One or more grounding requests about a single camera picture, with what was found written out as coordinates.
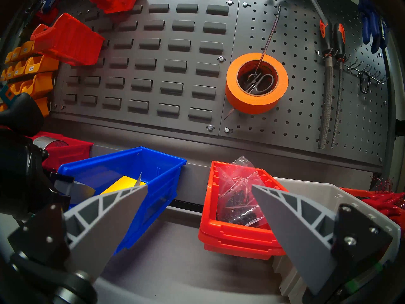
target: screw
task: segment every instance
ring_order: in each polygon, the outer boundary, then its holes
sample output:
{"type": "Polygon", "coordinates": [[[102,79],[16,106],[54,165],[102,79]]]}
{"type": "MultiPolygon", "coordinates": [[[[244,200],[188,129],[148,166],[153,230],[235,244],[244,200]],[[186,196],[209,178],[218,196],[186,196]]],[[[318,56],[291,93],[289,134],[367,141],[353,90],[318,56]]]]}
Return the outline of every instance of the screw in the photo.
{"type": "Polygon", "coordinates": [[[356,239],[353,238],[353,237],[351,237],[351,236],[346,236],[344,240],[345,240],[345,243],[346,243],[347,245],[349,245],[349,246],[353,246],[353,245],[356,245],[356,244],[357,244],[356,239]]]}
{"type": "Polygon", "coordinates": [[[379,231],[378,231],[378,229],[371,227],[371,228],[370,228],[370,232],[371,232],[372,234],[378,234],[379,231]]]}

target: scissors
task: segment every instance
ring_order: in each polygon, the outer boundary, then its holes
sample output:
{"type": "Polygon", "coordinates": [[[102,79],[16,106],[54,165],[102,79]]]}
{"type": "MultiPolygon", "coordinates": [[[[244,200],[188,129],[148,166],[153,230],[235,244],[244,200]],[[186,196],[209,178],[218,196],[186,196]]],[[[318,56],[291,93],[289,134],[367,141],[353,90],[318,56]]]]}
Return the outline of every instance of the scissors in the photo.
{"type": "Polygon", "coordinates": [[[264,74],[262,75],[262,73],[258,73],[256,75],[253,76],[249,76],[249,78],[247,79],[246,82],[246,86],[244,87],[244,90],[248,93],[248,94],[253,94],[253,95],[262,95],[265,93],[270,92],[271,87],[274,84],[274,77],[271,74],[264,74]],[[267,79],[267,78],[271,78],[271,83],[268,87],[266,87],[263,90],[258,90],[259,86],[267,79]]]}

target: pegboard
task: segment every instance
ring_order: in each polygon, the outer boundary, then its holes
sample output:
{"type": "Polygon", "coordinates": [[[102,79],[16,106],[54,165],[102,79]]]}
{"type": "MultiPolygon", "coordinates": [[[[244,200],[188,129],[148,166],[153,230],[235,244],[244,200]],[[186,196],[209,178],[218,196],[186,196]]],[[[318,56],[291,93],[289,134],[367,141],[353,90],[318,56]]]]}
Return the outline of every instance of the pegboard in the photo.
{"type": "MultiPolygon", "coordinates": [[[[346,30],[346,53],[371,65],[370,74],[385,72],[384,60],[371,54],[361,38],[362,23],[357,6],[349,0],[318,0],[324,14],[346,30]]],[[[339,68],[334,66],[333,103],[325,150],[318,149],[324,91],[324,63],[314,50],[320,49],[319,16],[310,0],[240,0],[232,60],[251,52],[261,52],[273,25],[278,4],[282,5],[277,28],[267,54],[281,62],[288,74],[288,90],[277,106],[267,113],[246,115],[234,112],[221,122],[220,135],[316,152],[354,161],[381,165],[385,153],[388,109],[387,85],[372,81],[370,91],[360,92],[355,71],[343,73],[343,91],[336,145],[332,149],[339,68]]],[[[222,118],[231,106],[225,100],[222,118]]]]}
{"type": "Polygon", "coordinates": [[[218,135],[239,0],[137,0],[110,15],[73,1],[106,41],[97,65],[62,65],[55,111],[218,135]]]}

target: orange tape roll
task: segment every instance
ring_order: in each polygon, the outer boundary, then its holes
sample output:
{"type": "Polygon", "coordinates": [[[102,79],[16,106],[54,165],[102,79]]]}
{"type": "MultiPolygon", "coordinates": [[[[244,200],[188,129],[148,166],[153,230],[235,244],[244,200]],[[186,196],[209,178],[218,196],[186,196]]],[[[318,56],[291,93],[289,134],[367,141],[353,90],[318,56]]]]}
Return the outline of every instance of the orange tape roll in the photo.
{"type": "Polygon", "coordinates": [[[261,53],[248,53],[239,56],[231,63],[226,73],[225,94],[229,103],[237,110],[247,114],[260,114],[274,108],[288,87],[288,76],[284,66],[271,56],[265,55],[260,70],[270,73],[274,83],[270,92],[263,95],[248,94],[238,80],[246,80],[246,75],[255,71],[261,53]]]}

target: plastic bag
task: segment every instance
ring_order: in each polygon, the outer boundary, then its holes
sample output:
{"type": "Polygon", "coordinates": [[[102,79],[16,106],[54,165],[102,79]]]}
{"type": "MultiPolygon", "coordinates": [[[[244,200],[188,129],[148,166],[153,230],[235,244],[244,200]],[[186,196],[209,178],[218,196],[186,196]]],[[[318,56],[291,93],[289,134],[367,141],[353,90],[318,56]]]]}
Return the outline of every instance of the plastic bag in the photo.
{"type": "Polygon", "coordinates": [[[265,186],[252,163],[242,156],[228,167],[219,168],[218,177],[218,221],[251,227],[267,223],[252,194],[252,185],[265,186]]]}

